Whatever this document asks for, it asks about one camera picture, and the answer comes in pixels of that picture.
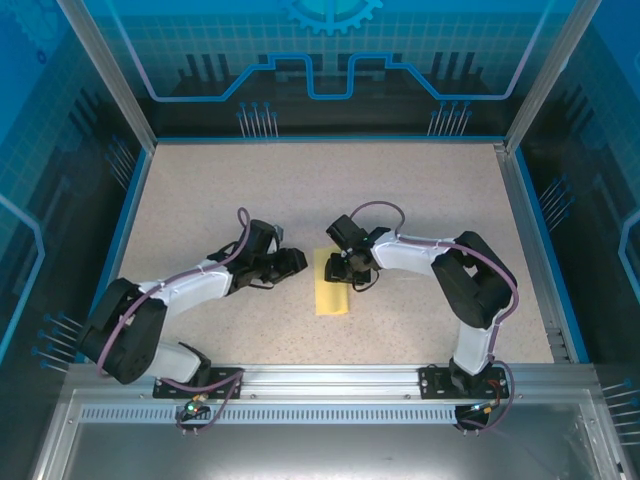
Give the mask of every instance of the glass panel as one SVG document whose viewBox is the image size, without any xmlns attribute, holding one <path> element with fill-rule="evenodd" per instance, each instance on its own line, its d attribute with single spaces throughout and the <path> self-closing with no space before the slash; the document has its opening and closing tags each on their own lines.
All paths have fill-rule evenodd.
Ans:
<svg viewBox="0 0 640 480">
<path fill-rule="evenodd" d="M 55 2 L 2 3 L 0 66 L 0 478 L 27 478 L 140 145 Z"/>
<path fill-rule="evenodd" d="M 90 0 L 161 136 L 503 135 L 574 0 Z"/>
<path fill-rule="evenodd" d="M 637 2 L 603 0 L 522 145 L 549 251 L 605 387 L 640 380 L 638 18 Z M 611 400 L 617 413 L 637 410 L 625 386 L 609 393 L 623 394 Z M 637 433 L 636 419 L 620 417 L 619 431 Z"/>
<path fill-rule="evenodd" d="M 453 425 L 216 425 L 183 438 L 171 425 L 86 424 L 64 478 L 595 480 L 578 416 L 572 405 L 516 406 L 479 438 Z"/>
</svg>

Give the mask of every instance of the metal pin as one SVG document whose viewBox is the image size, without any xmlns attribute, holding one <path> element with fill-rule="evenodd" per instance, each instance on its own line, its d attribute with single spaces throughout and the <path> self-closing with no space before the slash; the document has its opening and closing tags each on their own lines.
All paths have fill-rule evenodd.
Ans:
<svg viewBox="0 0 640 480">
<path fill-rule="evenodd" d="M 630 401 L 624 403 L 616 403 L 615 405 L 609 405 L 609 409 L 618 408 L 618 407 L 626 407 L 627 405 L 631 405 L 632 407 L 638 408 L 640 406 L 640 401 L 636 397 L 633 397 Z"/>
<path fill-rule="evenodd" d="M 267 122 L 269 123 L 269 133 L 273 137 L 273 129 L 271 128 L 271 115 L 269 114 L 269 107 L 271 104 L 269 102 L 263 103 L 265 110 L 267 111 Z"/>
<path fill-rule="evenodd" d="M 440 115 L 442 115 L 442 109 L 447 105 L 444 100 L 440 102 L 440 110 L 438 110 L 438 116 L 436 117 L 435 128 L 438 128 L 438 122 L 440 121 Z"/>
<path fill-rule="evenodd" d="M 576 197 L 571 197 L 569 199 L 569 201 L 566 202 L 566 205 L 564 207 L 562 207 L 560 210 L 556 210 L 556 212 L 553 214 L 553 216 L 551 214 L 549 214 L 547 216 L 547 218 L 550 218 L 550 220 L 547 223 L 552 223 L 556 218 L 558 218 L 562 213 L 564 213 L 574 203 L 576 203 Z"/>
<path fill-rule="evenodd" d="M 127 189 L 124 182 L 120 179 L 120 176 L 116 173 L 113 167 L 111 167 L 111 176 L 116 179 L 116 182 L 118 182 L 118 185 L 120 185 L 124 190 Z"/>
<path fill-rule="evenodd" d="M 627 425 L 638 425 L 640 423 L 638 420 L 634 422 L 622 422 L 622 423 L 614 423 L 614 427 L 626 427 Z"/>
<path fill-rule="evenodd" d="M 438 115 L 438 111 L 434 110 L 431 112 L 431 120 L 429 121 L 429 128 L 427 129 L 427 135 L 431 135 L 431 127 L 433 126 L 433 121 L 436 119 L 436 115 Z"/>
<path fill-rule="evenodd" d="M 552 209 L 560 200 L 562 200 L 562 198 L 563 198 L 562 195 L 565 192 L 559 193 L 557 195 L 557 198 L 553 202 L 549 202 L 544 207 L 542 207 L 542 214 L 546 215 L 549 212 L 550 209 Z"/>
<path fill-rule="evenodd" d="M 615 415 L 611 415 L 612 417 L 626 417 L 627 415 L 636 415 L 640 413 L 640 410 L 633 410 L 632 412 L 624 412 L 624 413 L 616 413 Z"/>
<path fill-rule="evenodd" d="M 444 127 L 444 134 L 447 134 L 447 130 L 449 129 L 449 124 L 451 123 L 451 119 L 453 118 L 453 111 L 456 109 L 456 106 L 458 105 L 458 102 L 456 102 L 455 100 L 453 102 L 451 102 L 451 113 L 449 113 L 449 119 L 447 120 L 447 126 Z"/>
<path fill-rule="evenodd" d="M 54 334 L 54 335 L 60 335 L 60 336 L 61 336 L 61 337 L 63 337 L 63 338 L 66 338 L 66 339 L 68 339 L 68 340 L 71 340 L 72 342 L 75 342 L 75 341 L 76 341 L 76 338 L 75 338 L 75 337 L 72 337 L 72 336 L 70 336 L 70 335 L 67 335 L 66 333 L 62 333 L 58 327 L 53 327 L 53 329 L 52 329 L 51 331 L 53 332 L 53 334 Z"/>
<path fill-rule="evenodd" d="M 247 104 L 240 102 L 240 108 L 242 109 L 242 116 L 244 117 L 244 125 L 247 127 L 247 135 L 249 135 L 249 121 L 247 120 L 247 111 L 245 110 Z"/>
<path fill-rule="evenodd" d="M 629 390 L 628 392 L 617 393 L 615 395 L 609 395 L 608 397 L 605 396 L 604 398 L 606 398 L 607 400 L 610 400 L 612 398 L 624 397 L 625 395 L 631 395 L 632 393 L 638 393 L 638 392 L 640 392 L 640 390 Z"/>
<path fill-rule="evenodd" d="M 256 115 L 256 122 L 258 122 L 258 136 L 262 137 L 262 132 L 260 131 L 260 120 L 258 120 L 260 118 L 260 116 L 258 115 L 258 102 L 251 102 L 251 106 L 253 107 L 253 111 Z"/>
<path fill-rule="evenodd" d="M 453 135 L 453 128 L 456 125 L 456 122 L 459 121 L 459 117 L 460 117 L 460 112 L 456 111 L 454 114 L 455 118 L 453 119 L 453 122 L 451 122 L 451 130 L 449 130 L 449 136 Z"/>
<path fill-rule="evenodd" d="M 64 355 L 65 357 L 69 357 L 71 360 L 75 360 L 75 356 L 71 355 L 68 352 L 65 352 L 64 350 L 60 350 L 59 348 L 56 348 L 53 346 L 53 343 L 48 343 L 47 344 L 47 352 L 56 352 L 59 353 L 60 355 Z"/>
<path fill-rule="evenodd" d="M 558 178 L 554 178 L 553 180 L 551 180 L 551 184 L 538 197 L 538 201 L 540 203 L 542 203 L 549 195 L 551 195 L 555 191 L 555 189 L 557 187 L 560 186 L 560 184 L 562 184 L 562 182 L 566 182 L 566 180 L 567 180 L 567 174 L 566 173 L 564 175 L 562 175 L 562 177 L 560 177 L 560 180 L 558 180 Z"/>
<path fill-rule="evenodd" d="M 123 170 L 126 170 L 128 174 L 133 174 L 133 168 L 131 168 L 131 165 L 129 165 L 129 162 L 127 162 L 126 159 L 120 156 L 119 152 L 116 152 L 116 147 L 110 143 L 108 148 L 116 160 L 118 160 L 118 165 L 120 165 Z"/>
<path fill-rule="evenodd" d="M 67 365 L 71 365 L 71 364 L 70 364 L 69 362 L 67 362 L 66 360 L 62 360 L 61 358 L 54 357 L 53 355 L 49 355 L 48 353 L 41 352 L 40 350 L 38 350 L 38 347 L 33 347 L 33 348 L 31 349 L 31 355 L 33 355 L 34 357 L 35 357 L 36 355 L 41 355 L 41 356 L 43 356 L 43 357 L 45 357 L 45 358 L 48 358 L 48 359 L 50 359 L 50 360 L 55 360 L 56 362 L 65 363 L 65 364 L 67 364 Z"/>
<path fill-rule="evenodd" d="M 125 180 L 125 183 L 129 183 L 129 179 L 131 178 L 131 175 L 129 175 L 129 173 L 125 170 L 124 166 L 118 162 L 117 158 L 113 158 L 112 160 L 107 159 L 109 161 L 109 163 L 111 163 L 111 166 L 113 168 L 115 168 L 116 170 L 118 170 L 118 172 L 120 172 L 120 175 L 122 175 L 122 178 Z"/>
<path fill-rule="evenodd" d="M 133 155 L 131 155 L 131 152 L 127 148 L 127 144 L 124 142 L 124 140 L 121 139 L 121 138 L 118 138 L 115 134 L 113 135 L 112 138 L 115 140 L 115 142 L 118 145 L 118 147 L 120 147 L 120 150 L 122 151 L 122 153 L 124 153 L 124 155 L 129 159 L 129 161 L 133 165 L 135 165 L 137 163 L 136 159 L 133 158 Z"/>
<path fill-rule="evenodd" d="M 276 112 L 271 112 L 271 118 L 273 118 L 273 129 L 276 132 L 276 138 L 280 135 L 278 134 L 278 114 Z"/>
<path fill-rule="evenodd" d="M 266 113 L 260 112 L 260 120 L 262 120 L 262 126 L 264 127 L 264 137 L 265 138 L 267 138 L 269 136 L 269 134 L 267 133 L 267 124 L 266 124 L 265 119 L 264 119 L 264 117 L 266 117 L 266 116 L 267 116 Z"/>
<path fill-rule="evenodd" d="M 471 117 L 471 115 L 473 115 L 473 112 L 471 110 L 469 110 L 465 116 L 464 116 L 464 123 L 462 124 L 462 128 L 460 129 L 460 136 L 464 135 L 464 131 L 467 128 L 467 122 L 469 121 L 469 118 Z"/>
<path fill-rule="evenodd" d="M 558 203 L 558 205 L 556 205 L 549 213 L 545 213 L 544 214 L 544 221 L 546 223 L 549 223 L 549 220 L 553 217 L 556 216 L 556 213 L 558 213 L 558 211 L 564 207 L 567 204 L 567 202 L 565 202 L 564 200 L 562 200 L 560 203 Z"/>
<path fill-rule="evenodd" d="M 69 323 L 73 323 L 74 325 L 82 328 L 82 324 L 76 322 L 75 320 L 71 320 L 69 317 L 67 317 L 64 312 L 58 312 L 58 320 L 63 319 L 66 320 Z"/>
<path fill-rule="evenodd" d="M 462 113 L 460 114 L 460 118 L 458 119 L 458 125 L 456 125 L 456 135 L 458 134 L 458 130 L 460 129 L 460 125 L 462 124 L 462 119 L 464 118 L 464 113 L 467 111 L 467 107 L 471 105 L 471 102 L 467 100 L 464 102 L 464 107 L 462 109 Z"/>
<path fill-rule="evenodd" d="M 253 121 L 253 112 L 249 112 L 247 113 L 247 115 L 249 116 L 249 120 L 251 120 L 251 131 L 253 132 L 253 138 L 258 138 L 258 135 L 256 134 L 256 124 Z"/>
<path fill-rule="evenodd" d="M 120 180 L 122 180 L 125 184 L 128 183 L 127 182 L 127 175 L 124 173 L 124 171 L 122 170 L 122 167 L 119 167 L 117 165 L 118 162 L 116 162 L 115 160 L 113 160 L 111 158 L 111 156 L 108 153 L 104 154 L 104 158 L 107 162 L 109 162 L 109 165 L 111 165 L 111 170 L 114 171 L 115 173 L 117 173 L 118 178 Z"/>
<path fill-rule="evenodd" d="M 54 370 L 58 370 L 59 372 L 67 373 L 67 371 L 64 368 L 60 368 L 60 367 L 56 367 L 54 365 L 51 365 L 46 360 L 40 360 L 40 368 L 52 368 Z"/>
<path fill-rule="evenodd" d="M 542 194 L 540 194 L 540 196 L 538 197 L 538 202 L 541 202 L 542 199 L 544 197 L 547 196 L 547 194 L 549 194 L 550 192 L 552 192 L 553 190 L 555 190 L 555 188 L 558 186 L 558 179 L 556 177 L 553 178 L 553 180 L 551 180 L 551 184 L 545 189 L 544 192 L 542 192 Z"/>
<path fill-rule="evenodd" d="M 562 198 L 562 190 L 556 188 L 540 203 L 540 208 L 542 209 L 542 211 L 544 212 L 547 208 L 549 208 L 549 205 L 551 205 L 552 202 L 558 200 L 558 198 Z"/>
<path fill-rule="evenodd" d="M 603 392 L 606 392 L 607 390 L 613 390 L 614 388 L 620 388 L 620 387 L 626 387 L 626 388 L 631 388 L 633 387 L 633 382 L 631 381 L 630 378 L 625 378 L 622 383 L 618 383 L 616 385 L 611 385 L 610 387 L 605 387 L 602 389 Z"/>
<path fill-rule="evenodd" d="M 71 328 L 69 325 L 65 325 L 62 322 L 59 322 L 58 320 L 55 320 L 51 315 L 49 315 L 48 313 L 45 314 L 44 316 L 44 321 L 45 322 L 51 322 L 51 323 L 55 323 L 56 325 L 60 325 L 62 328 L 66 328 L 67 330 L 72 331 L 73 333 L 78 333 L 78 330 L 76 330 L 75 328 Z"/>
<path fill-rule="evenodd" d="M 236 117 L 238 118 L 238 123 L 240 124 L 240 131 L 242 132 L 242 138 L 247 138 L 247 135 L 244 133 L 244 125 L 242 125 L 242 112 L 236 113 Z"/>
<path fill-rule="evenodd" d="M 449 112 L 442 112 L 442 121 L 440 122 L 440 129 L 438 130 L 438 136 L 442 135 L 442 127 L 444 126 L 444 122 L 449 116 Z"/>
<path fill-rule="evenodd" d="M 564 215 L 558 218 L 558 220 L 553 225 L 551 225 L 551 227 L 549 228 L 549 232 L 553 232 L 558 227 L 558 225 L 560 225 L 567 218 L 569 218 L 569 212 L 564 212 Z"/>
<path fill-rule="evenodd" d="M 59 345 L 63 345 L 71 350 L 75 350 L 75 347 L 69 345 L 68 343 L 64 343 L 62 340 L 58 340 L 57 338 L 52 337 L 51 335 L 47 335 L 44 330 L 38 330 L 38 338 L 46 338 L 47 340 L 51 340 L 52 342 L 56 342 Z"/>
</svg>

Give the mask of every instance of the white arm segment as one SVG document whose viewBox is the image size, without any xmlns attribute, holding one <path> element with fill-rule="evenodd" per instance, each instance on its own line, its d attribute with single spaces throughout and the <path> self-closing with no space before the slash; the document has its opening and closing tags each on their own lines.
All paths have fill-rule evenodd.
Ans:
<svg viewBox="0 0 640 480">
<path fill-rule="evenodd" d="M 216 262 L 205 260 L 198 264 L 198 267 L 206 268 Z M 201 272 L 172 283 L 169 287 L 163 288 L 151 295 L 167 306 L 165 321 L 170 321 L 173 317 L 189 310 L 203 302 L 224 297 L 229 292 L 233 275 L 226 267 L 219 267 L 210 272 Z M 139 290 L 142 293 L 148 292 L 155 287 L 158 282 L 144 282 L 140 284 Z"/>
<path fill-rule="evenodd" d="M 453 239 L 442 239 L 443 242 L 453 242 Z M 448 248 L 427 247 L 422 245 L 410 245 L 400 243 L 394 232 L 387 232 L 380 236 L 371 249 L 373 258 L 381 268 L 387 270 L 397 268 L 410 272 L 421 273 L 423 275 L 435 276 L 431 264 L 440 254 L 445 253 Z"/>
<path fill-rule="evenodd" d="M 452 238 L 441 239 L 442 242 L 454 243 Z M 423 275 L 435 276 L 431 264 L 438 255 L 449 248 L 411 245 L 398 241 L 394 232 L 387 232 L 376 240 L 371 252 L 378 265 L 384 269 L 397 268 Z M 473 328 L 460 322 L 458 345 L 453 360 L 462 370 L 470 375 L 477 375 L 487 365 L 489 342 L 493 333 L 493 323 L 487 330 Z"/>
<path fill-rule="evenodd" d="M 153 362 L 145 375 L 156 378 L 170 378 L 187 383 L 200 367 L 200 357 L 178 343 L 158 342 Z"/>
<path fill-rule="evenodd" d="M 206 268 L 213 261 L 205 260 L 198 266 Z M 182 312 L 202 302 L 224 297 L 231 286 L 231 275 L 226 267 L 219 267 L 210 272 L 197 273 L 186 277 L 169 287 L 151 295 L 167 306 L 166 321 L 172 320 Z M 141 292 L 148 292 L 161 282 L 144 282 L 140 284 Z M 156 378 L 171 378 L 176 382 L 186 383 L 200 366 L 200 358 L 186 347 L 177 343 L 160 341 L 153 362 L 145 372 Z"/>
<path fill-rule="evenodd" d="M 489 363 L 489 342 L 493 328 L 493 323 L 484 330 L 460 322 L 458 345 L 453 352 L 453 361 L 469 375 L 479 374 Z"/>
</svg>

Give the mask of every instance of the circuit pattern graphic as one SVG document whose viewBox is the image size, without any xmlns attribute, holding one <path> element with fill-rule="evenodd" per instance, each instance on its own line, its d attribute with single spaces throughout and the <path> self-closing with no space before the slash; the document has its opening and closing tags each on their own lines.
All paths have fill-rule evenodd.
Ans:
<svg viewBox="0 0 640 480">
<path fill-rule="evenodd" d="M 360 28 L 363 20 L 373 19 L 373 10 L 382 8 L 382 0 L 282 0 L 282 7 L 300 28 L 333 35 L 336 31 L 346 34 L 350 28 Z"/>
<path fill-rule="evenodd" d="M 55 0 L 0 0 L 0 13 L 12 14 L 23 33 L 40 49 L 58 35 Z"/>
</svg>

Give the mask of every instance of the blue printed backdrop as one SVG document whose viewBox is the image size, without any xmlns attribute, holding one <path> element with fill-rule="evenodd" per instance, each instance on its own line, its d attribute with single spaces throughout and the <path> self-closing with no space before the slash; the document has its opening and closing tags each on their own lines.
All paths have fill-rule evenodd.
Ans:
<svg viewBox="0 0 640 480">
<path fill-rule="evenodd" d="M 239 104 L 251 101 L 277 107 L 286 133 L 433 133 L 435 111 L 438 121 L 458 112 L 460 128 L 445 133 L 459 134 L 473 113 L 464 133 L 501 134 L 573 3 L 91 0 L 88 6 L 160 134 L 238 135 Z M 463 110 L 465 101 L 473 104 Z"/>
<path fill-rule="evenodd" d="M 638 2 L 603 0 L 523 144 L 587 350 L 605 383 L 625 375 L 640 380 L 638 18 Z"/>
<path fill-rule="evenodd" d="M 55 0 L 0 0 L 0 68 L 0 478 L 27 478 L 74 355 L 44 320 L 86 317 L 140 146 Z"/>
</svg>

